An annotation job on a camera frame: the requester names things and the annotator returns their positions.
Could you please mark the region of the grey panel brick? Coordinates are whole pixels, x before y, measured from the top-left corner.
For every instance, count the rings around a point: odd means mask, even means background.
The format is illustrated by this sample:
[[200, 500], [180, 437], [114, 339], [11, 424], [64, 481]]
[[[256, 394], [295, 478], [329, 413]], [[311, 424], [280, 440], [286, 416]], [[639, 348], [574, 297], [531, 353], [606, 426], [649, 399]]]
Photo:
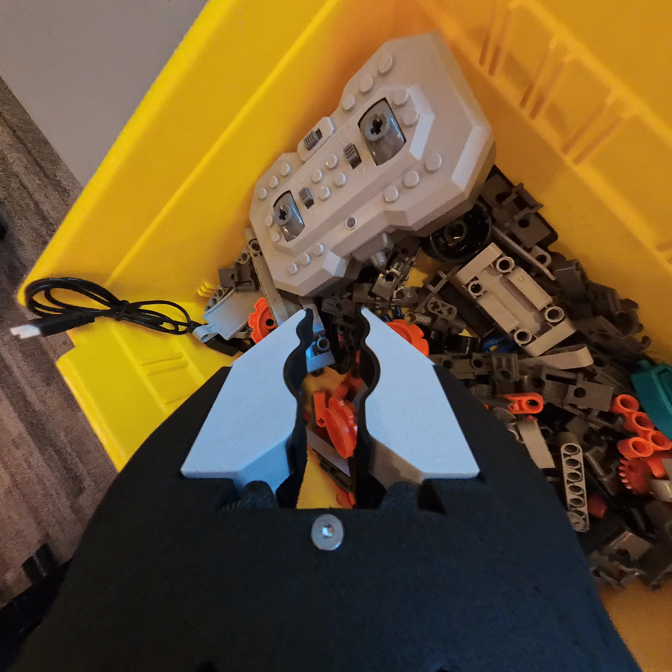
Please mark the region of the grey panel brick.
[[541, 356], [576, 333], [566, 312], [494, 243], [461, 266], [451, 281], [528, 356]]

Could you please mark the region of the yellow plastic bin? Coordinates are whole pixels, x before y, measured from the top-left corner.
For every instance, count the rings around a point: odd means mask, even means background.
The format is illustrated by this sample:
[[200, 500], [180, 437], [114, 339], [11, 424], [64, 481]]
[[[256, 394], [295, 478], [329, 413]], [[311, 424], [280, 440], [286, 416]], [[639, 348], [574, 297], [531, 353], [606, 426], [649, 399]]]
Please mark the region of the yellow plastic bin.
[[293, 148], [385, 40], [438, 29], [497, 165], [561, 250], [640, 304], [671, 361], [670, 1], [210, 1], [43, 253], [113, 289], [204, 304], [262, 159]]

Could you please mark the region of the grey desk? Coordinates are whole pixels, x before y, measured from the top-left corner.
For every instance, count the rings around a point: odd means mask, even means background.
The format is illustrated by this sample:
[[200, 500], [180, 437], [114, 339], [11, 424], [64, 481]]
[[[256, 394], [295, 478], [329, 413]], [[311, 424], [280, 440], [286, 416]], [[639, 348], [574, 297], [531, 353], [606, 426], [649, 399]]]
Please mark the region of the grey desk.
[[1, 77], [82, 186], [205, 5], [1, 2]]

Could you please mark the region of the pile of building bricks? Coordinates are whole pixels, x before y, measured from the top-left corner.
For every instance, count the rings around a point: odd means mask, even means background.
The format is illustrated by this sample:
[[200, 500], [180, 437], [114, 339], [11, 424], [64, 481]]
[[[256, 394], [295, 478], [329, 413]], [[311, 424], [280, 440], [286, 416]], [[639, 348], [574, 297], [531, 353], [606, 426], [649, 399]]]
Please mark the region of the pile of building bricks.
[[334, 482], [339, 508], [355, 506], [348, 459], [354, 455], [359, 400], [356, 310], [369, 308], [433, 364], [453, 374], [496, 416], [554, 487], [598, 581], [622, 587], [637, 578], [658, 589], [671, 578], [671, 439], [643, 411], [631, 375], [647, 356], [638, 305], [591, 281], [577, 259], [553, 253], [558, 236], [542, 204], [496, 166], [476, 202], [492, 217], [492, 241], [561, 307], [576, 333], [531, 357], [500, 330], [452, 277], [464, 264], [431, 258], [410, 237], [365, 267], [355, 281], [323, 297], [295, 297], [274, 285], [251, 230], [236, 262], [220, 270], [208, 301], [228, 318], [243, 309], [230, 340], [210, 344], [234, 354], [259, 343], [299, 308], [314, 312], [307, 368], [329, 368], [339, 385], [310, 393], [308, 445]]

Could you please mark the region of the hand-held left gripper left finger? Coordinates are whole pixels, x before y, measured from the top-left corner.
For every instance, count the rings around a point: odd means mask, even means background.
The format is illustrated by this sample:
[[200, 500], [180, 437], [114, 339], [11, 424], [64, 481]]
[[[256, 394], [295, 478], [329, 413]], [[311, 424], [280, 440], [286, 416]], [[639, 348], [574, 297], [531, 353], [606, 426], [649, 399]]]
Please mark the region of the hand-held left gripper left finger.
[[307, 349], [314, 312], [303, 308], [238, 358], [181, 466], [186, 478], [228, 478], [239, 493], [266, 483], [296, 508], [307, 467]]

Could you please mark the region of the black rubber tyre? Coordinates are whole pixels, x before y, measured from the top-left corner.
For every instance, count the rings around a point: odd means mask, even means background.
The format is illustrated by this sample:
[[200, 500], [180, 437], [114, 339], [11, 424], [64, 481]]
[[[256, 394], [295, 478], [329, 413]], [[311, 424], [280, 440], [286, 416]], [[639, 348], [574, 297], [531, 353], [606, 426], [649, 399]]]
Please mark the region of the black rubber tyre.
[[491, 241], [491, 213], [478, 200], [469, 211], [421, 238], [420, 248], [437, 261], [459, 265], [477, 256]]

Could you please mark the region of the teal brick separator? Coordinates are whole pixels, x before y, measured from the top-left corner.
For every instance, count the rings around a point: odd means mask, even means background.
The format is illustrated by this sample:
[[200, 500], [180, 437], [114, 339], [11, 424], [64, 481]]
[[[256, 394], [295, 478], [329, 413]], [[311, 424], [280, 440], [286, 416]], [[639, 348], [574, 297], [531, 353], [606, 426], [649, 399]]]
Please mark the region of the teal brick separator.
[[631, 381], [640, 405], [655, 427], [671, 439], [671, 366], [645, 359], [638, 366]]

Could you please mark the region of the grey remote controller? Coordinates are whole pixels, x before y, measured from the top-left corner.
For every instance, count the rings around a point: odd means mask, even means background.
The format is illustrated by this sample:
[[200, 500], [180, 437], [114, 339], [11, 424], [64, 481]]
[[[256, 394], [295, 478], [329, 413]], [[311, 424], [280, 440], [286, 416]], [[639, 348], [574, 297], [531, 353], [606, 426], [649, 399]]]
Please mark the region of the grey remote controller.
[[441, 34], [387, 41], [255, 185], [249, 219], [275, 287], [317, 296], [464, 214], [495, 153]]

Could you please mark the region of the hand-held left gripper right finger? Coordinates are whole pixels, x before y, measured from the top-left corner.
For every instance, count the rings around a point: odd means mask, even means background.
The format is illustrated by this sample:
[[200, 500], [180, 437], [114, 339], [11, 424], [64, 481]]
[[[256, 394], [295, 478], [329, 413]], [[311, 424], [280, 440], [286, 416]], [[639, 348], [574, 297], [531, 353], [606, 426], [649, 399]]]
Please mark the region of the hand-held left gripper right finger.
[[468, 480], [480, 474], [435, 365], [371, 310], [359, 307], [355, 503], [378, 507], [397, 483]]

